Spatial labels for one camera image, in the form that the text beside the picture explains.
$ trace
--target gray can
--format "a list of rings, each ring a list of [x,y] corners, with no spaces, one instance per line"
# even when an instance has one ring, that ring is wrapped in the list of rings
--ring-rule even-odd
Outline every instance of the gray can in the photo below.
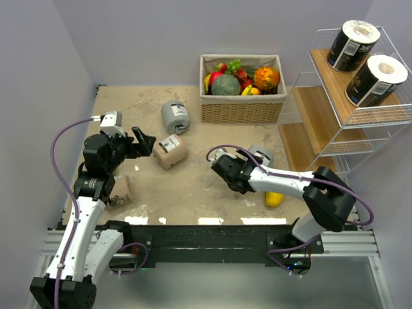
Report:
[[[273,162],[273,154],[266,148],[258,145],[251,145],[247,151],[252,155],[260,156],[263,159],[262,165],[264,166],[269,166]]]
[[[170,100],[162,106],[163,123],[167,132],[171,134],[182,134],[189,130],[191,119],[183,103]]]

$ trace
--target cable clip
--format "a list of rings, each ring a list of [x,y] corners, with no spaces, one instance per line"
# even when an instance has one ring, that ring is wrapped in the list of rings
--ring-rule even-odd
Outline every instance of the cable clip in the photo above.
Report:
[[[98,115],[97,116],[92,116],[91,118],[93,119],[94,122],[98,122],[98,121],[100,122],[101,121],[101,118]]]

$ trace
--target brown cylinder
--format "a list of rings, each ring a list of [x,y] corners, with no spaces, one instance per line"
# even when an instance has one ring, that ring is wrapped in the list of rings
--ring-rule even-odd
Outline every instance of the brown cylinder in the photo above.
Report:
[[[170,169],[174,164],[186,158],[189,150],[179,136],[172,134],[153,146],[153,155],[161,167]]]
[[[106,209],[117,208],[133,201],[129,176],[116,176],[115,181],[115,186],[110,194],[110,205],[107,206]]]

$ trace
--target white wall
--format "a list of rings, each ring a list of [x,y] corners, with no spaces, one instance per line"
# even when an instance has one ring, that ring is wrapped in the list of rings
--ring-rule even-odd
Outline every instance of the white wall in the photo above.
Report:
[[[399,54],[412,67],[412,21],[409,0],[375,0],[365,20],[384,27]],[[374,154],[350,176],[351,186],[375,212],[375,231],[382,266],[396,308],[410,308],[412,281],[412,127]]]
[[[373,0],[53,0],[93,81],[198,84],[202,53],[277,53],[293,84],[316,31]]]
[[[94,87],[50,0],[1,1],[0,42],[0,307],[20,309],[66,196],[50,143],[65,124],[89,115]],[[69,179],[83,135],[73,130],[58,144]]]

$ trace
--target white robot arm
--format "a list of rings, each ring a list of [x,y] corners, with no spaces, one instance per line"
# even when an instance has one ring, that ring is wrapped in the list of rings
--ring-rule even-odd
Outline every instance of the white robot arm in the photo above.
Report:
[[[252,155],[262,165],[268,163],[265,156],[259,153]],[[215,158],[211,160],[211,168],[226,181],[230,189],[241,194],[259,191],[276,192],[304,200],[310,212],[303,218],[299,218],[292,229],[292,235],[303,243],[325,230],[342,231],[355,204],[355,199],[349,194],[335,187],[319,185],[307,180],[318,177],[348,188],[327,167],[320,167],[316,172],[300,173],[270,169],[264,166],[264,171],[262,171],[251,160],[234,156],[226,149],[220,148],[216,151]],[[276,176],[277,174],[293,175],[295,179]]]
[[[84,162],[74,184],[78,211],[72,205],[68,225],[55,258],[43,278],[35,277],[30,290],[42,308],[52,308],[54,295],[64,308],[91,308],[96,296],[96,282],[107,269],[113,255],[130,243],[129,224],[109,221],[95,246],[89,246],[98,219],[109,202],[115,184],[113,171],[126,159],[149,156],[156,142],[138,127],[132,127],[138,143],[121,128],[122,114],[109,111],[99,120],[100,134],[84,141]],[[58,293],[55,284],[60,282]]]

